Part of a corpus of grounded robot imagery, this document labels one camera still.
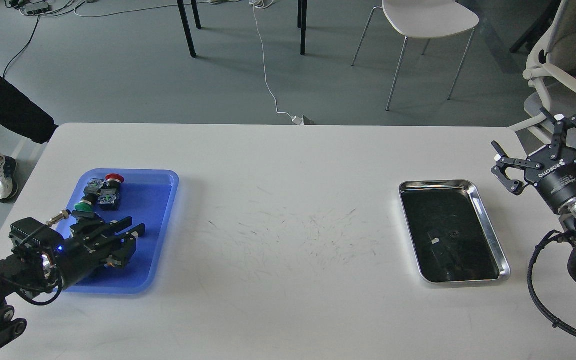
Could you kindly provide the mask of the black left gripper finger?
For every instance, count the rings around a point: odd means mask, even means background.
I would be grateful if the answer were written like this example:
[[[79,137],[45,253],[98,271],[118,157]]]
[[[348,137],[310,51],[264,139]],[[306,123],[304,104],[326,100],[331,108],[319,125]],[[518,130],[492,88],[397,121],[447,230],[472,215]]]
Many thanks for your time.
[[[100,265],[123,269],[137,251],[137,235],[110,235],[102,237],[102,244],[109,246],[108,254]]]
[[[140,223],[133,227],[133,217],[107,222],[95,212],[73,212],[76,222],[70,226],[70,241],[99,242],[100,239],[123,242],[138,239],[146,234],[146,225]]]

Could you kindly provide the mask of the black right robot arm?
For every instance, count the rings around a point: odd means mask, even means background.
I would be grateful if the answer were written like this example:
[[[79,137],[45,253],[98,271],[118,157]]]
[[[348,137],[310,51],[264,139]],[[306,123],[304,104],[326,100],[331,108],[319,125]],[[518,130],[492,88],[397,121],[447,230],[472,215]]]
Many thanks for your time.
[[[550,243],[568,243],[571,253],[567,260],[567,272],[576,282],[576,148],[567,146],[567,132],[576,129],[576,114],[566,117],[553,115],[546,108],[540,109],[553,124],[551,142],[531,153],[525,159],[509,157],[495,141],[491,145],[497,152],[496,164],[491,172],[505,187],[520,195],[526,187],[534,187],[553,214],[565,218],[564,231],[551,230],[537,244],[528,262],[526,282],[530,297],[537,309],[551,322],[553,328],[576,337],[576,328],[554,315],[538,298],[533,283],[533,271],[538,256]]]

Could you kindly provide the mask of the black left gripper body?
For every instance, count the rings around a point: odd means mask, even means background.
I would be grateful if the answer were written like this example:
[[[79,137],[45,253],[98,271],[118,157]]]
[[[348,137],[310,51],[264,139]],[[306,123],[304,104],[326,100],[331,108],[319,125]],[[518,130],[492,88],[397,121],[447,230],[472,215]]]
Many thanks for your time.
[[[69,289],[106,265],[111,252],[110,238],[99,235],[89,240],[66,238],[55,244],[54,255],[64,289]]]

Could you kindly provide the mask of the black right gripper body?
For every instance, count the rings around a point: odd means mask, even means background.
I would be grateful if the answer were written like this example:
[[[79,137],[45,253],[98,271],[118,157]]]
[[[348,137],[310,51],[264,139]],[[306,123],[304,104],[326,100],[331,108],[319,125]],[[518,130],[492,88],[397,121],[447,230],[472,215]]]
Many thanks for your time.
[[[556,215],[569,214],[565,203],[576,198],[576,150],[562,150],[560,155],[553,159],[550,150],[530,154],[531,162],[541,164],[530,171],[530,183]]]

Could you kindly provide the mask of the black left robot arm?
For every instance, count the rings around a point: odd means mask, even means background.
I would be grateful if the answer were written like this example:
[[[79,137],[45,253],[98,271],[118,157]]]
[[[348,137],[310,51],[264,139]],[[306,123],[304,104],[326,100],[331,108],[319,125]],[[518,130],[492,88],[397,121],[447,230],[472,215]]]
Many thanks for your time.
[[[122,269],[137,251],[146,226],[128,216],[104,221],[94,212],[62,210],[46,222],[20,219],[10,226],[12,253],[0,260],[0,349],[20,337],[27,321],[14,318],[7,296],[32,305],[43,293],[59,296],[106,265]]]

